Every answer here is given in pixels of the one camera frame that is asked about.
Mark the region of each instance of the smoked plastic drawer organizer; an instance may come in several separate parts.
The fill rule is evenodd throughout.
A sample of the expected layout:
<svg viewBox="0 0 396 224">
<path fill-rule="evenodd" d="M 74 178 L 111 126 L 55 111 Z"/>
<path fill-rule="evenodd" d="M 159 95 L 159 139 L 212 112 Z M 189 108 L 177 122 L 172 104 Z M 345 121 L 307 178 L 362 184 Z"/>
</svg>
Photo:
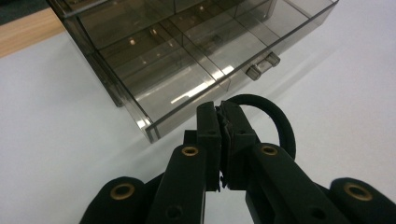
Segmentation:
<svg viewBox="0 0 396 224">
<path fill-rule="evenodd" d="M 321 25 L 333 0 L 48 0 L 150 142 Z"/>
</svg>

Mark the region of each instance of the storage box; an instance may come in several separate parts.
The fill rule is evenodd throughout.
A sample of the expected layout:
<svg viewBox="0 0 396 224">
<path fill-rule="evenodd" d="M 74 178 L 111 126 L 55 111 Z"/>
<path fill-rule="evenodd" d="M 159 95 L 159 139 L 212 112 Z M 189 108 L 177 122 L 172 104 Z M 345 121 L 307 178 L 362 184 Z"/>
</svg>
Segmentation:
<svg viewBox="0 0 396 224">
<path fill-rule="evenodd" d="M 48 0 L 150 142 L 321 25 L 333 0 Z"/>
</svg>

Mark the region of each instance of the drawer handle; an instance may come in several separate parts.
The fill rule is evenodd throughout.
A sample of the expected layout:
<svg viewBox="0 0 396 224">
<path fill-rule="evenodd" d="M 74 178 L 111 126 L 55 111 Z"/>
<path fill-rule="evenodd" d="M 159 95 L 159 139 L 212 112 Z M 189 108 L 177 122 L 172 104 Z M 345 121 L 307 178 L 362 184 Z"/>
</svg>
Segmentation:
<svg viewBox="0 0 396 224">
<path fill-rule="evenodd" d="M 247 70 L 247 76 L 253 80 L 257 80 L 268 69 L 277 66 L 279 62 L 280 62 L 280 58 L 277 57 L 276 54 L 271 52 L 270 54 L 268 54 L 266 58 L 264 58 L 259 63 L 251 65 Z"/>
</svg>

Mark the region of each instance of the wooden board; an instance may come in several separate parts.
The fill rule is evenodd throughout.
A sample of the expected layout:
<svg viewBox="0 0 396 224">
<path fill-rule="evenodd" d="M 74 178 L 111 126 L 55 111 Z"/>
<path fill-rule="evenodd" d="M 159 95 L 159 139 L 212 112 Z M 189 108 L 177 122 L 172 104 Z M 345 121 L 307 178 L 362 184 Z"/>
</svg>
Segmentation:
<svg viewBox="0 0 396 224">
<path fill-rule="evenodd" d="M 64 31 L 52 9 L 47 8 L 0 26 L 0 58 Z"/>
</svg>

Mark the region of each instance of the white table surface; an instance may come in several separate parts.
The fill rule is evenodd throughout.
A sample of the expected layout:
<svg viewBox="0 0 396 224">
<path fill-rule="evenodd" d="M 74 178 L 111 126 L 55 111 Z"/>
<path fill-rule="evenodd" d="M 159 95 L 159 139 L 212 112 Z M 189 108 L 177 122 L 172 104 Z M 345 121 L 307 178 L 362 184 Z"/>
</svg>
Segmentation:
<svg viewBox="0 0 396 224">
<path fill-rule="evenodd" d="M 396 202 L 396 2 L 341 1 L 281 63 L 237 93 L 290 119 L 296 162 L 319 184 L 350 176 Z M 0 59 L 0 223 L 78 223 L 109 180 L 164 171 L 189 119 L 150 145 L 67 34 Z M 248 109 L 262 141 L 275 126 Z M 206 194 L 205 223 L 251 223 L 245 194 Z"/>
</svg>

